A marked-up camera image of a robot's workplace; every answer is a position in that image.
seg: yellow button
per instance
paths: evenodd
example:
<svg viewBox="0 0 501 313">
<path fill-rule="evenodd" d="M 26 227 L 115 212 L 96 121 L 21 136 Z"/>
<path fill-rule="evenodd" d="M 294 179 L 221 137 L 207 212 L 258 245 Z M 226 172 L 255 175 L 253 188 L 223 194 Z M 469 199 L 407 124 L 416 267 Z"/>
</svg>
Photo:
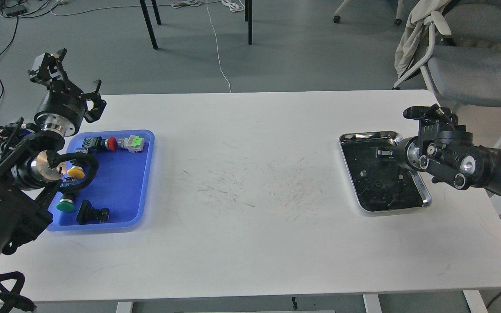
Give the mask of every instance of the yellow button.
<svg viewBox="0 0 501 313">
<path fill-rule="evenodd" d="M 84 178 L 84 172 L 80 168 L 72 168 L 67 171 L 67 174 L 70 177 L 76 178 L 77 180 L 81 180 Z"/>
</svg>

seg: black chair leg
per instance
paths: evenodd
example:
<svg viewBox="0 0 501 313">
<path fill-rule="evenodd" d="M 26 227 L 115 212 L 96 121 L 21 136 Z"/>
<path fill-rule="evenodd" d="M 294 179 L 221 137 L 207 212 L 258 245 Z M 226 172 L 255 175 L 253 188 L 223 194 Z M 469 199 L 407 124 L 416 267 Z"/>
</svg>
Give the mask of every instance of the black chair leg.
<svg viewBox="0 0 501 313">
<path fill-rule="evenodd" d="M 252 0 L 245 0 L 245 1 L 248 4 L 249 44 L 252 44 Z"/>
<path fill-rule="evenodd" d="M 161 25 L 160 12 L 157 11 L 156 0 L 152 0 L 152 8 L 154 9 L 154 15 L 156 16 L 156 23 Z"/>
<path fill-rule="evenodd" d="M 154 50 L 157 50 L 156 37 L 154 36 L 154 30 L 152 29 L 152 23 L 150 23 L 150 16 L 148 15 L 148 8 L 146 6 L 145 0 L 140 0 L 140 7 L 143 10 L 144 21 L 147 24 L 148 34 L 150 35 L 150 40 L 152 41 L 152 46 Z"/>
</svg>

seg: stainless steel tray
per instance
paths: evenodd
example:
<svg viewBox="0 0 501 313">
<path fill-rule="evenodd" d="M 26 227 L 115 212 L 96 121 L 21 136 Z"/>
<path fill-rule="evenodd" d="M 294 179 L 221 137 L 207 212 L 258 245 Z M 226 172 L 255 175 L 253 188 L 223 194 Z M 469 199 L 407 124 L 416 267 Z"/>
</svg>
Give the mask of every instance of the stainless steel tray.
<svg viewBox="0 0 501 313">
<path fill-rule="evenodd" d="M 418 172 L 400 167 L 391 153 L 377 158 L 377 147 L 397 146 L 403 138 L 395 131 L 346 133 L 341 151 L 357 200 L 368 212 L 429 206 L 432 198 Z"/>
</svg>

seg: office chair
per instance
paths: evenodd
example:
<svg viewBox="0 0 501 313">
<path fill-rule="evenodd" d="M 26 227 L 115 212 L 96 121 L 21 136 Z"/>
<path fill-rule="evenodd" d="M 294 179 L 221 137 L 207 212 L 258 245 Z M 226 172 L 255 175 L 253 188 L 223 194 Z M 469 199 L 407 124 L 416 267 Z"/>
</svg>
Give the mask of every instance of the office chair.
<svg viewBox="0 0 501 313">
<path fill-rule="evenodd" d="M 437 31 L 455 42 L 477 40 L 501 43 L 501 0 L 464 0 L 445 18 L 434 11 L 425 18 L 425 55 L 394 83 L 394 89 L 420 70 L 432 93 L 459 103 L 501 107 L 501 51 L 491 48 L 437 45 Z M 501 145 L 501 137 L 495 148 Z"/>
<path fill-rule="evenodd" d="M 337 8 L 336 12 L 334 13 L 334 23 L 338 24 L 341 20 L 341 12 L 344 10 L 346 5 L 349 4 L 351 0 L 344 0 L 344 2 L 340 5 L 339 8 Z M 397 12 L 395 14 L 395 20 L 394 24 L 399 25 L 401 24 L 401 12 L 403 11 L 403 0 L 397 0 Z"/>
</svg>

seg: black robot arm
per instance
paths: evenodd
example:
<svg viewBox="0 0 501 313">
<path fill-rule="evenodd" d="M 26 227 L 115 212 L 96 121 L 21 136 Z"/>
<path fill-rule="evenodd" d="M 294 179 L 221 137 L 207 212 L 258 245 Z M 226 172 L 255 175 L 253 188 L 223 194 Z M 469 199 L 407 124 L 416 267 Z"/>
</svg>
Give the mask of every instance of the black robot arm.
<svg viewBox="0 0 501 313">
<path fill-rule="evenodd" d="M 403 167 L 428 172 L 434 183 L 458 190 L 480 187 L 501 196 L 501 149 L 474 146 L 473 134 L 446 107 L 410 107 L 403 116 L 419 121 L 419 135 L 397 147 Z"/>
<path fill-rule="evenodd" d="M 91 154 L 58 154 L 64 147 L 64 137 L 74 135 L 82 119 L 89 123 L 100 118 L 105 101 L 100 97 L 100 81 L 96 90 L 83 93 L 72 83 L 62 67 L 66 54 L 63 49 L 53 55 L 44 53 L 36 58 L 29 72 L 30 80 L 47 87 L 47 94 L 34 115 L 34 123 L 23 125 L 24 119 L 0 127 L 0 254 L 13 254 L 18 247 L 35 240 L 52 222 L 48 211 L 58 191 L 76 192 L 93 180 L 98 161 Z M 94 102 L 88 110 L 86 101 Z M 74 186 L 61 186 L 67 161 L 78 161 L 89 167 L 85 179 Z M 23 190 L 43 188 L 36 199 Z M 16 280 L 11 290 L 2 281 Z M 33 310 L 32 301 L 20 296 L 24 275 L 13 272 L 0 275 L 0 312 L 13 307 Z"/>
</svg>

